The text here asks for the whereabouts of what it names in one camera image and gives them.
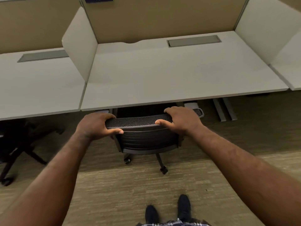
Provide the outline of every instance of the hand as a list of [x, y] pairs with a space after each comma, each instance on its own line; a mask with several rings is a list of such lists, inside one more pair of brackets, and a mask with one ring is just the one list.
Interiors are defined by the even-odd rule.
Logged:
[[164, 112], [171, 115], [172, 123], [165, 120], [157, 120], [155, 124], [167, 127], [179, 135], [192, 136], [200, 128], [205, 127], [198, 115], [190, 108], [173, 106], [166, 108]]
[[110, 113], [90, 113], [79, 122], [75, 132], [91, 140], [98, 140], [113, 134], [123, 134], [123, 130], [120, 128], [106, 128], [104, 122], [110, 118], [116, 117]]

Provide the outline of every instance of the left hand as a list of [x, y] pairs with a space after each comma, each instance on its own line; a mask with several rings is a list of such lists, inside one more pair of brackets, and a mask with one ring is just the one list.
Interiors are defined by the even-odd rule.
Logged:
[[114, 134], [123, 134], [123, 130], [120, 128], [106, 128], [104, 122], [110, 118], [116, 117], [110, 113], [90, 113], [85, 115], [85, 117], [79, 122], [75, 132], [88, 137], [91, 140], [98, 140]]

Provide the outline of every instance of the shoe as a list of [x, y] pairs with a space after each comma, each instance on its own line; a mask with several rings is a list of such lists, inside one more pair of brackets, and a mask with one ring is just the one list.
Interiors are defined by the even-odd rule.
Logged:
[[145, 221], [147, 224], [159, 224], [159, 214], [154, 206], [149, 205], [145, 209]]
[[178, 219], [182, 222], [191, 220], [191, 206], [187, 195], [181, 194], [178, 200]]

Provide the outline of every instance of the forearm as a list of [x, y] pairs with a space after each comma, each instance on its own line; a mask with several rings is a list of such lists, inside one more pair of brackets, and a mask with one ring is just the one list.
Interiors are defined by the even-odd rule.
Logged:
[[75, 133], [25, 192], [0, 216], [3, 226], [57, 226], [67, 214], [90, 140]]
[[301, 185], [297, 180], [206, 127], [192, 136], [264, 224], [301, 223]]

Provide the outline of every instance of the tan fabric panel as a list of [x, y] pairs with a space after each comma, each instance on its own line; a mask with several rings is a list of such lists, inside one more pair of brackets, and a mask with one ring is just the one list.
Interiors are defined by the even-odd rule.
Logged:
[[62, 47], [78, 0], [0, 2], [0, 53]]
[[280, 1], [301, 12], [301, 0], [280, 0]]
[[99, 43], [233, 30], [245, 0], [114, 0], [85, 4]]

